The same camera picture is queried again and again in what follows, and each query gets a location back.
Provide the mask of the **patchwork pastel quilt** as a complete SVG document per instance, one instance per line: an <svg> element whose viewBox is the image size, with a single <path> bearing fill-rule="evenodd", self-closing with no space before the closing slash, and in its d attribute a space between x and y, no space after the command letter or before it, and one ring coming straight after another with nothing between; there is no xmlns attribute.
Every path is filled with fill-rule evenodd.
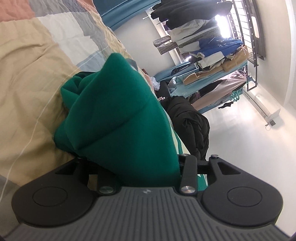
<svg viewBox="0 0 296 241"><path fill-rule="evenodd" d="M75 157L54 142L60 89L113 53L133 61L92 1L1 1L1 199Z"/></svg>

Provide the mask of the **hanging tan garment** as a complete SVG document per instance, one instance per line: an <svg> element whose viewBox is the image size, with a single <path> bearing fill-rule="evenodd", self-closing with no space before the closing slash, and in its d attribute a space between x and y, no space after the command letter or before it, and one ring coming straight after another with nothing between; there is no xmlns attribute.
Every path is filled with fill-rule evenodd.
<svg viewBox="0 0 296 241"><path fill-rule="evenodd" d="M245 63L248 57L248 49L245 45L242 45L242 47L239 47L238 51L231 58L226 58L226 60L214 64L214 66L210 67L209 70L202 70L198 73L190 74L183 80L183 84L189 85L197 80L209 77L210 75L214 75L220 71L229 72L235 67Z"/></svg>

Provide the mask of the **blue curtain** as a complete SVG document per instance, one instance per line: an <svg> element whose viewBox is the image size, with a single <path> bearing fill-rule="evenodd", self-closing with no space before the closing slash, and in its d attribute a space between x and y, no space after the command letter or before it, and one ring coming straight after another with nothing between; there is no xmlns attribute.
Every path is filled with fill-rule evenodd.
<svg viewBox="0 0 296 241"><path fill-rule="evenodd" d="M131 18L160 3L157 0L95 0L95 8L104 24L112 30L118 29Z"/></svg>

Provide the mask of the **hanging pink garment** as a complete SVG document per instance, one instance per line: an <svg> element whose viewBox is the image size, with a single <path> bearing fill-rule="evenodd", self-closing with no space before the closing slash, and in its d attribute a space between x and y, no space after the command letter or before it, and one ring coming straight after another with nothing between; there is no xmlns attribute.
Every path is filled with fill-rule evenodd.
<svg viewBox="0 0 296 241"><path fill-rule="evenodd" d="M208 109L212 109L221 105L223 102L226 102L233 91L243 87L246 82L246 75L235 71L214 83L216 82L219 82L219 84L213 90L192 103L192 106L197 111L201 113L206 112Z"/></svg>

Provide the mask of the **hanging blue and white garment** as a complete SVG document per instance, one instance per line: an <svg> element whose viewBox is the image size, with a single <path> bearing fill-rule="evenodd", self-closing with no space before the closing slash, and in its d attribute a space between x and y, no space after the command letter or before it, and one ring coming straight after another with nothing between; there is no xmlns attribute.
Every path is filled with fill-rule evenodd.
<svg viewBox="0 0 296 241"><path fill-rule="evenodd" d="M228 56L235 53L236 50L243 45L240 39L214 37L201 39L199 41L199 50L190 52L195 57L208 57L212 54L221 52L223 56Z"/></svg>

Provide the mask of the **white wall air conditioner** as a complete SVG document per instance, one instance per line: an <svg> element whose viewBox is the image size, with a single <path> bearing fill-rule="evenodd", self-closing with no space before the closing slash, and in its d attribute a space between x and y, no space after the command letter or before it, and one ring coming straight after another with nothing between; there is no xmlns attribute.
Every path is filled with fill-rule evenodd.
<svg viewBox="0 0 296 241"><path fill-rule="evenodd" d="M266 126L272 127L275 125L274 120L279 117L281 107L270 93L260 86L249 91L247 87L244 87L243 95L266 121Z"/></svg>

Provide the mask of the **black window security grille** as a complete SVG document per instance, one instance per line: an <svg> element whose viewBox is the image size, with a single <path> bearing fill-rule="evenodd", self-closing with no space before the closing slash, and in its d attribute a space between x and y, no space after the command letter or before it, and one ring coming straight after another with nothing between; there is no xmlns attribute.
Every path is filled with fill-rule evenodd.
<svg viewBox="0 0 296 241"><path fill-rule="evenodd" d="M248 64L244 67L247 74L246 90L258 85L259 60L266 59L265 39L261 17L256 1L232 1L233 7L228 15L232 36L241 39L248 49Z"/></svg>

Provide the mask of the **hanging black jacket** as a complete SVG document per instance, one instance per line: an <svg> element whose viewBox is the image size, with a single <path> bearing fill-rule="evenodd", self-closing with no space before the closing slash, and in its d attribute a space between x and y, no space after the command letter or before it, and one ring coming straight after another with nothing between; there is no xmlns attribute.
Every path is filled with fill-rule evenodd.
<svg viewBox="0 0 296 241"><path fill-rule="evenodd" d="M172 30L193 20L210 20L230 13L231 1L161 1L152 7L152 19L166 22Z"/></svg>

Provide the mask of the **hanging grey shirt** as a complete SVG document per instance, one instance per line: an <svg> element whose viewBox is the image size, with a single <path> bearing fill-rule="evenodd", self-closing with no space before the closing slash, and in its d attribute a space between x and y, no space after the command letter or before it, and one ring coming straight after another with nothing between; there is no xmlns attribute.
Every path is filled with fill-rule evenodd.
<svg viewBox="0 0 296 241"><path fill-rule="evenodd" d="M180 27L168 30L168 34L171 39L175 42L184 39L185 37L189 37L192 34L199 33L208 28L216 27L217 21L215 19L210 20L192 20L187 22Z"/></svg>

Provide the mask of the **hanging striped garment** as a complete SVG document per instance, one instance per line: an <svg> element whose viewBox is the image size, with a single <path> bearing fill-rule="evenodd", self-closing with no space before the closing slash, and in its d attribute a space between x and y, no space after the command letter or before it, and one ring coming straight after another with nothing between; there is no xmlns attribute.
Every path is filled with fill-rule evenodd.
<svg viewBox="0 0 296 241"><path fill-rule="evenodd" d="M192 50L185 51L181 49L200 40L213 39L215 37L221 37L220 28L218 26L208 28L189 37L185 37L184 39L179 40L178 43L176 41L173 41L169 35L166 35L165 37L154 40L153 45L158 49L161 55L177 48L180 50L181 53L187 53L191 52Z"/></svg>

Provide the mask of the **black puffer jacket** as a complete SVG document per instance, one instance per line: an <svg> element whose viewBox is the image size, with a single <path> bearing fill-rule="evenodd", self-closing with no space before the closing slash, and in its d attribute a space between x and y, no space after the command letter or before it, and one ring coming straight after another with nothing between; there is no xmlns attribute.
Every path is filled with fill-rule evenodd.
<svg viewBox="0 0 296 241"><path fill-rule="evenodd" d="M210 125L208 119L194 109L183 96L171 96L166 82L160 82L156 91L160 103L169 115L174 130L189 153L205 161L209 148Z"/></svg>

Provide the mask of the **green hoodie with white drawstrings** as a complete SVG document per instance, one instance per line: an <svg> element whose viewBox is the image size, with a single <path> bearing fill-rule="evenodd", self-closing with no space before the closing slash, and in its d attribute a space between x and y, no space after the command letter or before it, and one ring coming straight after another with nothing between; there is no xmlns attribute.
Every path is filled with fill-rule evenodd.
<svg viewBox="0 0 296 241"><path fill-rule="evenodd" d="M98 72L79 72L60 89L68 115L57 148L114 173L125 186L177 187L185 146L134 61L111 54Z"/></svg>

